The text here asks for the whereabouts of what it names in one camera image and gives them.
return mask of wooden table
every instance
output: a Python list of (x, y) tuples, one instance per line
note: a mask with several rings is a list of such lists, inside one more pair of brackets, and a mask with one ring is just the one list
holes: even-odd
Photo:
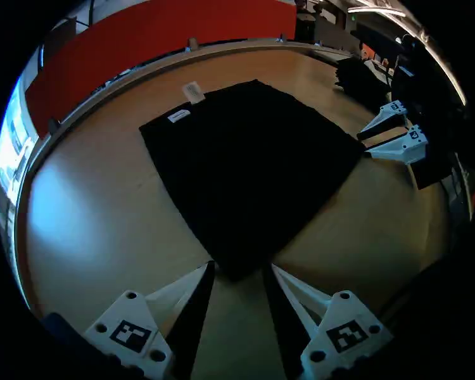
[[(25, 254), (43, 314), (58, 312), (82, 332), (126, 289), (148, 294), (210, 259), (138, 128), (185, 102), (188, 82), (214, 91), (253, 79), (354, 136), (373, 118), (334, 86), (333, 67), (289, 51), (200, 61), (112, 99), (67, 135), (32, 183)], [(401, 164), (363, 159), (274, 262), (326, 293), (352, 290), (376, 311), (440, 255), (446, 237), (438, 185), (418, 191)], [(284, 377), (260, 273), (215, 281), (193, 379), (223, 377)]]

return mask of ceiling light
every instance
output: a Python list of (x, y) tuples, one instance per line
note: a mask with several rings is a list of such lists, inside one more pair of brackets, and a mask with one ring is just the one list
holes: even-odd
[(348, 12), (349, 13), (375, 12), (375, 13), (384, 13), (384, 14), (389, 14), (389, 15), (406, 17), (405, 12), (402, 12), (399, 9), (386, 8), (382, 6), (356, 6), (354, 8), (348, 8)]

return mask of clothing tag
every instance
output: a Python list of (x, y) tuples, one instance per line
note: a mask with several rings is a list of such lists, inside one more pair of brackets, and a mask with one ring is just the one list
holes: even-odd
[(199, 87), (197, 82), (191, 82), (183, 86), (183, 93), (190, 100), (190, 103), (193, 105), (199, 103), (200, 101), (206, 99), (204, 96), (201, 87)]
[(179, 110), (178, 112), (173, 113), (172, 115), (170, 115), (168, 117), (168, 119), (171, 122), (176, 123), (179, 119), (182, 119), (182, 118), (184, 118), (185, 116), (188, 116), (188, 115), (190, 115), (189, 110)]

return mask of red panel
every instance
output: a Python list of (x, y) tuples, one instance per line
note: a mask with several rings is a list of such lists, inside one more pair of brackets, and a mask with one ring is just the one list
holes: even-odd
[(26, 93), (39, 135), (48, 120), (65, 118), (91, 91), (118, 73), (156, 56), (182, 49), (190, 37), (200, 44), (246, 38), (292, 39), (295, 7), (278, 0), (150, 0), (91, 26), (46, 64)]

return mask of black cloth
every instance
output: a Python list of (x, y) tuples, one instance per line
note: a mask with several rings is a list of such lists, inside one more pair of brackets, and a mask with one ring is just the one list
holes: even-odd
[[(257, 80), (143, 125), (155, 167), (219, 267), (240, 279), (284, 248), (364, 147), (315, 109)], [(190, 115), (172, 123), (179, 110)]]
[(336, 76), (336, 85), (371, 112), (378, 114), (380, 107), (389, 103), (387, 93), (390, 87), (381, 82), (363, 61), (356, 58), (338, 61)]

